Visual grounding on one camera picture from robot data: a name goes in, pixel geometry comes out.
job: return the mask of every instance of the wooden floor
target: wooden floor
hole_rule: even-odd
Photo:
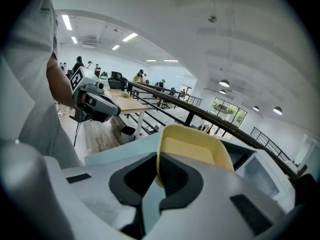
[[[69,116],[74,116],[75,110],[64,105],[57,105],[57,112],[64,131],[74,143],[78,123]],[[122,121],[114,116],[104,123],[91,120],[82,122],[74,147],[79,159],[84,163],[86,156],[121,146],[123,127]]]

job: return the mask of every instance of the fluorescent light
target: fluorescent light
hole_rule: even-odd
[[[118,49],[120,47],[120,45],[115,45],[113,48],[112,48],[112,50],[116,50],[116,49]]]
[[[72,27],[71,27],[71,24],[70,24],[70,20],[69,20],[69,16],[68,15],[62,15],[62,19],[64,21],[66,29],[67,30],[72,30]]]
[[[222,85],[222,86],[224,86],[224,87],[230,87],[229,81],[228,81],[228,80],[225,80],[225,79],[221,80],[221,81],[219,82],[219,84]]]
[[[279,106],[276,106],[274,109],[273,109],[273,112],[277,113],[278,115],[282,115],[282,109],[281,107]]]
[[[129,41],[130,39],[136,37],[138,34],[136,33],[132,33],[130,35],[128,35],[126,38],[122,39],[122,41],[126,42],[126,41]]]
[[[75,43],[75,44],[77,44],[78,42],[77,42],[77,39],[76,39],[76,37],[75,36],[71,36],[71,38],[72,38],[72,41]]]

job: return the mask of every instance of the table leg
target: table leg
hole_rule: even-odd
[[[143,122],[143,119],[144,119],[144,114],[145,114],[144,111],[142,111],[142,112],[139,113],[138,124],[137,124],[136,130],[135,130],[135,139],[136,139],[136,140],[139,138],[139,134],[140,134],[140,131],[141,131],[142,122]]]

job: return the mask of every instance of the wooden table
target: wooden table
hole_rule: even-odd
[[[121,97],[120,94],[122,93],[122,90],[118,89],[105,89],[104,94],[108,96],[110,99],[112,99],[121,109],[120,114],[132,114],[132,113],[139,113],[139,119],[138,124],[136,126],[135,130],[135,138],[137,139],[139,137],[142,122],[144,119],[145,111],[147,110],[147,107],[145,105],[142,105],[140,102],[138,102],[136,99],[133,99],[132,97],[124,98]]]

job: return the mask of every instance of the ceiling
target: ceiling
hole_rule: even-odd
[[[171,55],[204,88],[219,93],[219,81],[227,79],[227,97],[240,100],[248,110],[259,106],[259,114],[264,117],[319,131],[318,57],[303,25],[283,0],[52,2],[58,14],[103,21],[97,33],[102,33],[109,22],[139,34],[136,40],[126,43],[128,47],[122,45],[124,56],[145,61],[148,56]],[[217,22],[208,21],[211,14]],[[113,36],[112,30],[113,27],[107,27],[106,32],[110,33],[103,34],[103,45],[108,49],[123,38],[120,33]],[[141,51],[129,49],[140,40]],[[161,49],[150,52],[143,42]],[[275,106],[282,107],[282,116],[273,112]]]
[[[87,49],[107,52],[146,65],[175,65],[178,62],[164,62],[164,59],[174,59],[163,49],[146,38],[138,35],[127,42],[122,40],[133,31],[116,24],[99,19],[78,15],[69,15],[72,31],[67,30],[61,15],[58,15],[58,41],[61,45],[77,45]],[[71,36],[75,36],[78,44],[74,44]],[[113,51],[115,45],[120,47]]]

